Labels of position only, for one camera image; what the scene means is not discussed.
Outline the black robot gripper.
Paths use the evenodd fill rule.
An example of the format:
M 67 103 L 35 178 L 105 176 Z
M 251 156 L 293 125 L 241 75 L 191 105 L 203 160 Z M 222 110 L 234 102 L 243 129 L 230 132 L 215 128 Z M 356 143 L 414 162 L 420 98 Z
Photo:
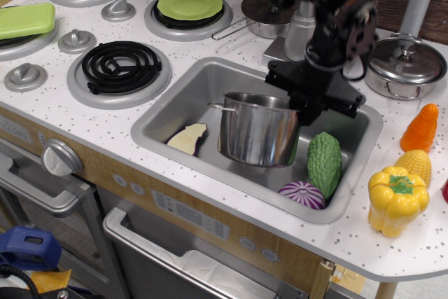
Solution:
M 344 65 L 352 59 L 335 50 L 329 56 L 319 55 L 308 46 L 303 61 L 269 61 L 265 82 L 287 92 L 291 109 L 303 109 L 304 126 L 329 109 L 354 118 L 365 95 L 343 74 Z

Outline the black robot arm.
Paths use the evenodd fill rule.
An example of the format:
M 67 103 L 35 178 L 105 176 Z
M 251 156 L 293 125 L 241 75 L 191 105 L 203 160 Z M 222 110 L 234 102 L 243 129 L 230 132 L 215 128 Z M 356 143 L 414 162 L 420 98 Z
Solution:
M 311 125 L 328 109 L 353 118 L 366 98 L 351 86 L 343 68 L 357 57 L 368 66 L 377 40 L 377 0 L 299 1 L 314 5 L 315 28 L 304 60 L 268 62 L 265 80 L 288 93 L 289 107 L 299 112 L 302 125 Z

